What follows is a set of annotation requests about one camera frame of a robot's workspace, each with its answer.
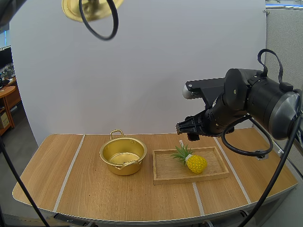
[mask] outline wooden tray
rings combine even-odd
[[[210,181],[228,177],[229,171],[216,147],[192,148],[193,154],[207,160],[207,167],[201,174],[189,170],[183,162],[173,159],[175,149],[153,150],[153,184],[189,183]]]

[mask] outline pineapple crown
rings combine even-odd
[[[188,155],[191,155],[193,153],[191,151],[191,149],[188,150],[187,147],[188,147],[188,144],[186,146],[181,145],[181,148],[178,148],[176,146],[176,149],[177,149],[178,153],[172,154],[171,156],[173,158],[179,158],[179,161],[183,162],[183,164],[185,165],[185,163],[186,163],[186,161],[185,161],[186,157]]]

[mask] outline gold lamp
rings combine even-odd
[[[118,8],[123,0],[113,0]],[[99,20],[111,15],[111,10],[106,0],[82,0],[83,12],[87,21]],[[62,0],[62,10],[65,15],[79,22],[82,22],[79,0]]]

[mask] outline pot handle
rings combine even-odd
[[[130,166],[130,165],[140,165],[140,164],[141,163],[138,162],[138,160],[135,160],[135,161],[131,161],[131,162],[125,162],[121,167],[117,167],[116,166],[116,168],[122,170],[122,169],[124,169],[127,166]]]
[[[112,139],[113,133],[114,133],[114,132],[120,132],[121,135],[124,137],[123,132],[122,132],[120,129],[116,129],[116,130],[112,130],[112,131],[111,131],[111,133],[110,133],[110,135],[109,135],[109,139],[110,139],[110,140]]]

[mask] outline white tape line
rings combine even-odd
[[[245,198],[246,198],[248,204],[250,204],[250,203],[251,203],[250,198],[249,198],[249,196],[247,195],[247,192],[245,191],[245,188],[243,187],[242,182],[241,182],[240,178],[238,177],[238,175],[237,175],[235,169],[233,168],[231,162],[229,161],[227,155],[225,154],[223,148],[221,147],[221,144],[219,143],[219,141],[217,140],[216,137],[214,137],[214,140],[216,141],[218,147],[220,148],[220,150],[221,150],[221,152],[222,152],[224,158],[226,159],[226,161],[227,161],[229,167],[231,168],[232,173],[233,173],[234,176],[236,177],[236,180],[237,180],[237,182],[238,182],[238,184],[239,184],[239,186],[240,186],[240,188],[241,188],[241,190],[242,190],[242,192],[243,192],[243,194],[244,194],[244,196],[245,196]]]
[[[201,198],[199,195],[199,191],[198,191],[198,188],[197,188],[197,185],[195,182],[193,182],[193,188],[195,191],[195,195],[196,195],[196,199],[197,199],[197,203],[198,203],[198,207],[199,207],[199,211],[200,211],[200,216],[205,216],[203,205],[202,205]]]
[[[58,208],[58,206],[59,206],[61,196],[62,196],[62,194],[63,194],[63,191],[64,191],[65,185],[66,185],[66,183],[67,183],[68,177],[70,176],[71,169],[72,169],[72,167],[73,167],[73,165],[74,165],[74,163],[75,163],[75,161],[76,161],[77,155],[78,155],[78,153],[79,153],[79,151],[80,151],[80,148],[81,148],[81,146],[82,146],[82,143],[83,143],[83,141],[84,141],[84,137],[85,137],[85,135],[83,135],[82,140],[81,140],[81,142],[80,142],[80,144],[79,144],[79,146],[78,146],[78,149],[77,149],[77,151],[76,151],[76,153],[75,153],[75,155],[74,155],[74,158],[73,158],[72,161],[71,161],[70,167],[68,168],[68,171],[67,171],[67,173],[66,173],[65,179],[64,179],[63,184],[62,184],[62,186],[61,186],[61,190],[60,190],[60,192],[59,192],[59,195],[58,195],[58,198],[57,198],[55,207],[53,208],[53,212],[57,212],[57,208]]]

